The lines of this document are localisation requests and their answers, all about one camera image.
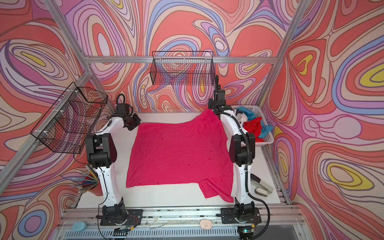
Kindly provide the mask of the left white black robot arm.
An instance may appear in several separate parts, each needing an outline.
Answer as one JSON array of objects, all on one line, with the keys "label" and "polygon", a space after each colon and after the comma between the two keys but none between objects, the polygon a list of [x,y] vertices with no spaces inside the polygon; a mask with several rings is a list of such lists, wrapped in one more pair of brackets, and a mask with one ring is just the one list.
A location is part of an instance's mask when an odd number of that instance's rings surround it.
[{"label": "left white black robot arm", "polygon": [[103,202],[99,204],[97,215],[99,226],[125,226],[132,229],[140,224],[140,215],[130,213],[126,209],[118,188],[115,177],[118,151],[114,143],[114,136],[121,129],[132,131],[140,123],[141,119],[126,102],[125,95],[119,94],[116,99],[116,111],[108,123],[85,139],[88,164],[96,171],[103,191]]}]

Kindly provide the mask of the magenta pink t shirt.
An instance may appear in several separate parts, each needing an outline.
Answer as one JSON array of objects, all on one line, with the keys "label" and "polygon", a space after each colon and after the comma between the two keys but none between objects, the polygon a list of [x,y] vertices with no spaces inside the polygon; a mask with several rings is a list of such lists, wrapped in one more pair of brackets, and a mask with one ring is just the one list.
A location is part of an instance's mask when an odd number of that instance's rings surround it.
[{"label": "magenta pink t shirt", "polygon": [[126,187],[196,183],[204,197],[232,203],[234,164],[212,110],[180,124],[143,123],[131,151]]}]

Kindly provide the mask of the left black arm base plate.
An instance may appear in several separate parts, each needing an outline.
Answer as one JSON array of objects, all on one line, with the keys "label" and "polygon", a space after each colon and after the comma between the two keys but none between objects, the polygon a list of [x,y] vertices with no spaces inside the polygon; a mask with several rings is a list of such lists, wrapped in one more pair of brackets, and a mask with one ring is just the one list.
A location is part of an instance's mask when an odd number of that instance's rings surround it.
[{"label": "left black arm base plate", "polygon": [[127,209],[125,213],[108,213],[101,217],[101,226],[138,226],[141,224],[142,209]]}]

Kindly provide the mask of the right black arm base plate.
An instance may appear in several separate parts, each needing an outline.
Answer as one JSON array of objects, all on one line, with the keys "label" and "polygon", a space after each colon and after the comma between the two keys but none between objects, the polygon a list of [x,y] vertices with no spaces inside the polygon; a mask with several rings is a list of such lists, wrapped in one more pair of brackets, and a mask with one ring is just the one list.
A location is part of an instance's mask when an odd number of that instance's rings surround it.
[{"label": "right black arm base plate", "polygon": [[217,217],[221,218],[223,224],[255,224],[262,222],[258,208],[254,209],[253,213],[238,214],[235,208],[221,208]]}]

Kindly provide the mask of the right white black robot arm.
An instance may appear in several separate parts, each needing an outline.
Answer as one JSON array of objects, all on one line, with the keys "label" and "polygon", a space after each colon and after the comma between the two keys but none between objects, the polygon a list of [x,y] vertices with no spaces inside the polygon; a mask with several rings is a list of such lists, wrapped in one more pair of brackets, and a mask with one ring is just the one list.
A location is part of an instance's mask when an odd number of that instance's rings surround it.
[{"label": "right white black robot arm", "polygon": [[255,215],[255,203],[250,193],[250,168],[255,157],[255,136],[248,133],[240,124],[235,110],[227,105],[225,91],[219,84],[219,76],[213,80],[213,97],[209,99],[209,109],[221,120],[231,135],[229,156],[235,167],[237,193],[235,196],[234,218],[239,223],[250,221]]}]

